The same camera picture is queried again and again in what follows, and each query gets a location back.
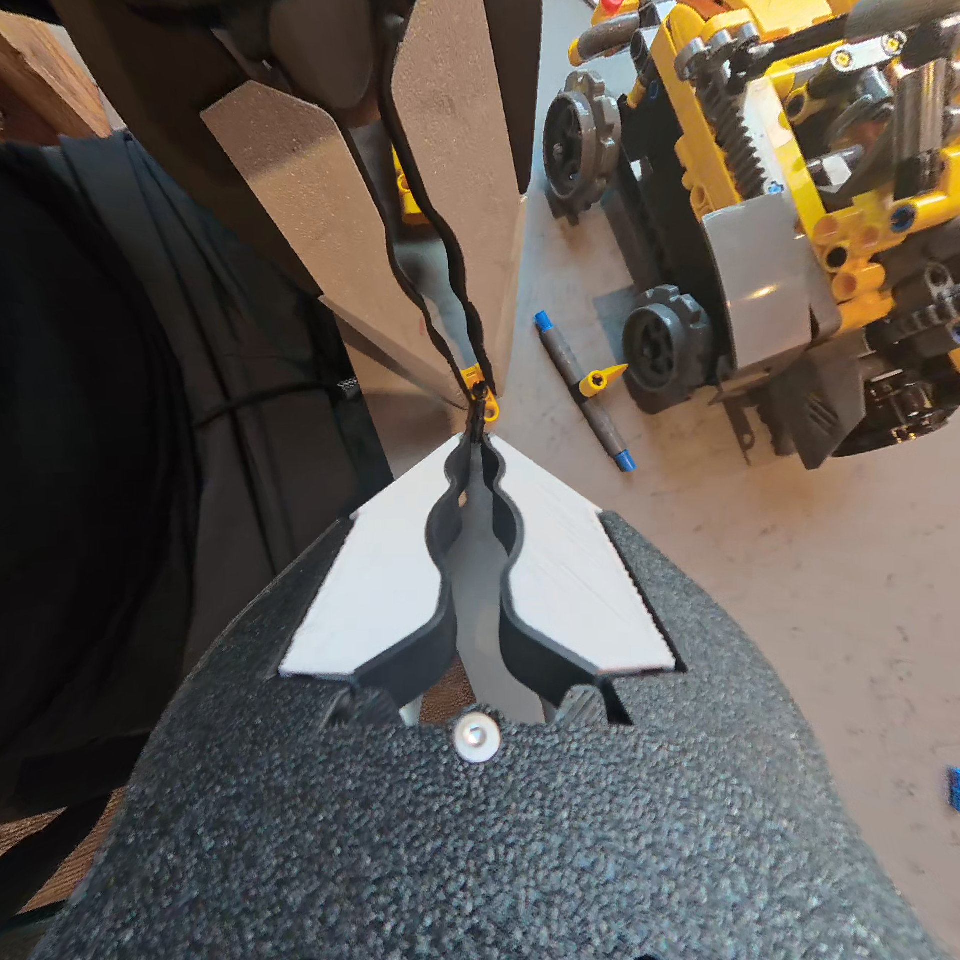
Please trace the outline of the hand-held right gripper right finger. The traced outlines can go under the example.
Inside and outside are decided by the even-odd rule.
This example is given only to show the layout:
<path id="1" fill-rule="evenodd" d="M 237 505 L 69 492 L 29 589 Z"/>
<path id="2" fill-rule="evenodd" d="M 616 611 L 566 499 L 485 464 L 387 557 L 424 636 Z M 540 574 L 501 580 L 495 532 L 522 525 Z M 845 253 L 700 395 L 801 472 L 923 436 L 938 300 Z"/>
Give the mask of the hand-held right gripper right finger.
<path id="1" fill-rule="evenodd" d="M 507 554 L 499 644 L 522 685 L 603 685 L 677 658 L 601 509 L 498 437 L 480 445 L 493 532 Z"/>

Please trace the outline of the person's black clothing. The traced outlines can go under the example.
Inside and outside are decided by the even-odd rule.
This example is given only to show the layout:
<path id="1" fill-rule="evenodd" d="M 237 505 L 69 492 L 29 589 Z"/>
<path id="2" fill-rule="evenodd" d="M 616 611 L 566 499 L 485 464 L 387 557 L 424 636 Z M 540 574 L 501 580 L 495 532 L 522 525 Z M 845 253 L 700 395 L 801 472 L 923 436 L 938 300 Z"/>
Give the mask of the person's black clothing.
<path id="1" fill-rule="evenodd" d="M 112 793 L 393 479 L 332 312 L 126 131 L 2 145 L 2 822 Z"/>

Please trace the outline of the small yellow connector brick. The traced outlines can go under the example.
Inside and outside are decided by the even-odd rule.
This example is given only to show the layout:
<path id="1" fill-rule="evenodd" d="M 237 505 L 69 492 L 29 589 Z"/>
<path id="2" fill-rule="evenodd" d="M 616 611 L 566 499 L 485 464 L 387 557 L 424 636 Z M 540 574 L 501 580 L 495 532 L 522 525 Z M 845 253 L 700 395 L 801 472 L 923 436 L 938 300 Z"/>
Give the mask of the small yellow connector brick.
<path id="1" fill-rule="evenodd" d="M 493 425 L 500 414 L 498 399 L 479 363 L 460 370 L 471 403 L 482 413 L 485 426 Z"/>

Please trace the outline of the yellow liftarm brick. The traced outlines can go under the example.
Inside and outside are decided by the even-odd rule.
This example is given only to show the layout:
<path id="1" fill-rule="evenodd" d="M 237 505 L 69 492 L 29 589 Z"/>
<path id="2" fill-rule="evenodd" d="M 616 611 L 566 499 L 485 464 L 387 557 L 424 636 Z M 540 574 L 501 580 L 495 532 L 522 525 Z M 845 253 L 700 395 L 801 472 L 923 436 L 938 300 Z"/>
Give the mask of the yellow liftarm brick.
<path id="1" fill-rule="evenodd" d="M 430 226 L 426 214 L 421 210 L 414 197 L 396 147 L 391 146 L 390 152 L 402 224 L 417 228 Z"/>

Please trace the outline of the yellow toy vehicle model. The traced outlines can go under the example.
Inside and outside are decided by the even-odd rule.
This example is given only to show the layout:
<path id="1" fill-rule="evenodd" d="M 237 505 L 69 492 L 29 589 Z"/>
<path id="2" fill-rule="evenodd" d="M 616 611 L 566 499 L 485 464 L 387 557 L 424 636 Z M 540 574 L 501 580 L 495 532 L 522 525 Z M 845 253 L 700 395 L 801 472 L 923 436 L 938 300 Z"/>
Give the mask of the yellow toy vehicle model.
<path id="1" fill-rule="evenodd" d="M 548 195 L 613 188 L 662 281 L 626 318 L 654 416 L 714 390 L 810 471 L 958 413 L 958 2 L 624 2 L 570 45 Z"/>

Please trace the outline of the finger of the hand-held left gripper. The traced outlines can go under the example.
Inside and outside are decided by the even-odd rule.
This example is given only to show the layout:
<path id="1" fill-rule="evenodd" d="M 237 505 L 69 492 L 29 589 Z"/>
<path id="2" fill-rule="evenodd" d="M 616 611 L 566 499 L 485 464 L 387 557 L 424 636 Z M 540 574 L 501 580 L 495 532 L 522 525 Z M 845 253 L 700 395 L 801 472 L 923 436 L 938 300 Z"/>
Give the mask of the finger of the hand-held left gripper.
<path id="1" fill-rule="evenodd" d="M 512 355 L 544 4 L 414 2 L 385 59 L 381 110 L 438 234 L 486 387 Z"/>
<path id="2" fill-rule="evenodd" d="M 402 275 L 377 198 L 333 117 L 254 80 L 200 117 L 337 318 L 419 386 L 468 407 L 450 349 Z"/>

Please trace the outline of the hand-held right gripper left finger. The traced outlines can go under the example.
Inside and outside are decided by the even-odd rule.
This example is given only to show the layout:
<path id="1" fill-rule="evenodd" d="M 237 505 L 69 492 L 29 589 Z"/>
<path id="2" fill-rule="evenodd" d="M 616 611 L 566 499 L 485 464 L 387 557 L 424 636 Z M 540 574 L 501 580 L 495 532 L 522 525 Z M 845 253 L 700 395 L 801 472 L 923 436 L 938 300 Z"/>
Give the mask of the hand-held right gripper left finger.
<path id="1" fill-rule="evenodd" d="M 427 690 L 456 653 L 450 549 L 462 532 L 469 435 L 448 439 L 351 517 L 279 665 L 376 690 Z"/>

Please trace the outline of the grey desk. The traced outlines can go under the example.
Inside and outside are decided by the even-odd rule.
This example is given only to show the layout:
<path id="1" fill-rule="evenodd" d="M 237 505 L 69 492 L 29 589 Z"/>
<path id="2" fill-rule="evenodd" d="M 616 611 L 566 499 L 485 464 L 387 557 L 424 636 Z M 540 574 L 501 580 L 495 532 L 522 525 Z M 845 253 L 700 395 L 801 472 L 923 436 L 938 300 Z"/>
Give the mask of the grey desk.
<path id="1" fill-rule="evenodd" d="M 565 394 L 534 331 L 546 311 L 582 364 L 607 365 L 649 256 L 624 259 L 614 203 L 576 224 L 544 190 L 542 130 L 590 23 L 545 2 L 534 167 L 516 327 L 497 434 L 617 512 L 697 581 L 774 666 L 819 739 L 837 789 L 899 892 L 958 957 L 958 417 L 928 437 L 806 471 L 761 426 L 746 462 L 707 394 L 642 414 L 607 407 L 637 463 L 623 474 Z"/>

